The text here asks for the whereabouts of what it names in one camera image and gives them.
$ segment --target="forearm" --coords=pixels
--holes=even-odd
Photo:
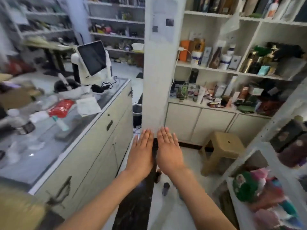
[[[66,220],[57,230],[101,230],[114,209],[136,187],[138,182],[123,171],[89,204]]]
[[[177,170],[170,175],[170,179],[185,201],[197,229],[235,230],[227,217],[198,184],[192,171],[187,168]]]

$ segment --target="cardboard box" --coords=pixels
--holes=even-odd
[[[0,105],[5,109],[21,108],[32,102],[26,88],[16,88],[0,94]]]

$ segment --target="monitor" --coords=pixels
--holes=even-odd
[[[106,68],[106,52],[101,41],[78,46],[77,50],[89,75],[94,76]]]

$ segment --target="counter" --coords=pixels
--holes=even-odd
[[[98,100],[102,112],[82,118],[65,141],[55,139],[54,136],[60,129],[53,119],[49,118],[37,123],[36,130],[33,133],[45,142],[44,148],[39,151],[24,151],[21,160],[13,165],[4,166],[3,163],[6,162],[2,160],[0,162],[0,167],[2,167],[0,169],[0,182],[17,185],[28,193],[35,194],[130,81],[124,78],[117,78],[116,80],[117,83],[113,85],[113,88]],[[77,116],[79,116],[77,109],[73,108],[63,120],[70,124]],[[9,134],[2,135],[0,139],[1,150],[6,150],[9,147],[11,144],[10,138]]]

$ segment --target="desk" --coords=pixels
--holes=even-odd
[[[35,43],[30,41],[23,42],[23,45],[44,50],[46,58],[49,61],[49,68],[51,69],[51,71],[47,71],[44,74],[57,76],[58,72],[62,72],[63,76],[65,77],[73,74],[72,72],[67,72],[65,70],[61,54],[66,53],[70,50],[75,50],[75,45],[64,46],[58,42]]]

